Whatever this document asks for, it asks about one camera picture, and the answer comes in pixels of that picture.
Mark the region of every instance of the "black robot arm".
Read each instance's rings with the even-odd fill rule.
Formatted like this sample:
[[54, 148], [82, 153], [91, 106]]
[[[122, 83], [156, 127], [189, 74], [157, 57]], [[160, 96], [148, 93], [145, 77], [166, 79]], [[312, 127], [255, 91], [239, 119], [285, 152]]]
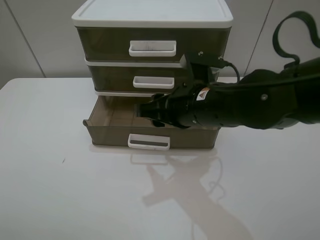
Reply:
[[[320, 123], [320, 58], [300, 64], [298, 56], [281, 49], [278, 32], [288, 18], [303, 20], [313, 44], [320, 48], [313, 18], [306, 12], [294, 12], [278, 25], [273, 35], [275, 51], [294, 59], [281, 73], [258, 69], [240, 81], [235, 66], [221, 57], [186, 53], [180, 63], [188, 70], [188, 81], [168, 95], [156, 94], [151, 102], [137, 105], [137, 116], [151, 119], [156, 127], [170, 124], [178, 128], [242, 125], [283, 129], [298, 122]], [[216, 82], [212, 68], [228, 66], [235, 69], [237, 82]]]

